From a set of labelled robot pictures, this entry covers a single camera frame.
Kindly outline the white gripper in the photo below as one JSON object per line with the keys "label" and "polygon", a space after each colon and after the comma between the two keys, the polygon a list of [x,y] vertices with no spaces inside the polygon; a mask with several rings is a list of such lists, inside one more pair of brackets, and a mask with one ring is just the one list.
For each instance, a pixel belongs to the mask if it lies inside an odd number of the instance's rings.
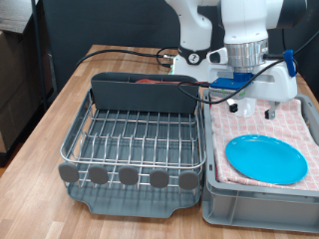
{"label": "white gripper", "polygon": [[[258,72],[270,66],[272,63],[265,63],[252,68],[252,74],[256,75]],[[219,78],[233,79],[233,68],[227,65],[211,64],[208,70],[208,81],[215,82]],[[213,96],[225,98],[231,95],[236,90],[227,90],[220,86],[210,87],[210,92]],[[267,120],[275,119],[275,111],[280,103],[286,103],[295,98],[297,95],[297,83],[295,77],[290,77],[285,63],[279,63],[272,66],[260,76],[258,76],[252,83],[241,90],[232,98],[235,100],[242,100],[244,98],[259,99],[270,101],[270,108],[265,112]],[[236,103],[229,105],[229,111],[236,113],[238,105]]]}

